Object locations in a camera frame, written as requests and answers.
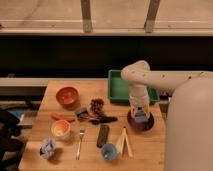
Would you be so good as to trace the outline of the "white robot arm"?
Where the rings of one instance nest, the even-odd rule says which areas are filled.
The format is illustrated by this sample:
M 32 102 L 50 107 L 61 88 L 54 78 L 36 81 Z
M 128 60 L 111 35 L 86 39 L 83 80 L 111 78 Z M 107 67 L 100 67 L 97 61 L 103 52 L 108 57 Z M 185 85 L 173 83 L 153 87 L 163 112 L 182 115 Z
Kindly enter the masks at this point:
M 132 108 L 149 104 L 149 87 L 172 94 L 166 119 L 164 171 L 213 171 L 213 71 L 152 71 L 140 60 L 124 67 Z

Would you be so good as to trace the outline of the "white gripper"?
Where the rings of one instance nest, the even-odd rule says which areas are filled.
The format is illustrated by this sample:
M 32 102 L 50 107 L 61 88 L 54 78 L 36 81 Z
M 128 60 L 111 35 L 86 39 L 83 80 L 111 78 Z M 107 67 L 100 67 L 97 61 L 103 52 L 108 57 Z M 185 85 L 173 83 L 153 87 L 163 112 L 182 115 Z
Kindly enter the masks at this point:
M 149 110 L 149 95 L 146 86 L 143 85 L 131 85 L 129 88 L 129 102 L 130 102 L 130 112 L 133 119 L 135 119 L 136 108 L 141 107 L 144 109 L 147 120 L 150 118 Z

